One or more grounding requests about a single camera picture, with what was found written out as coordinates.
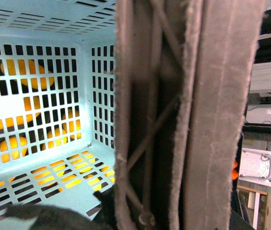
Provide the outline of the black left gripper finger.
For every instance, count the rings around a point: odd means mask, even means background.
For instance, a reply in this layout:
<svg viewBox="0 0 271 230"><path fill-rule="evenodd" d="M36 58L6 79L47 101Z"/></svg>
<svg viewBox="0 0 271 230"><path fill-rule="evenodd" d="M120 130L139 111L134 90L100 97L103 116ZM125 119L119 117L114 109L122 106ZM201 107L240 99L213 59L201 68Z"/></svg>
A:
<svg viewBox="0 0 271 230"><path fill-rule="evenodd" d="M105 223L89 220L69 208L48 205L20 204L6 208L4 216L29 220L35 218L31 230L110 230Z"/></svg>

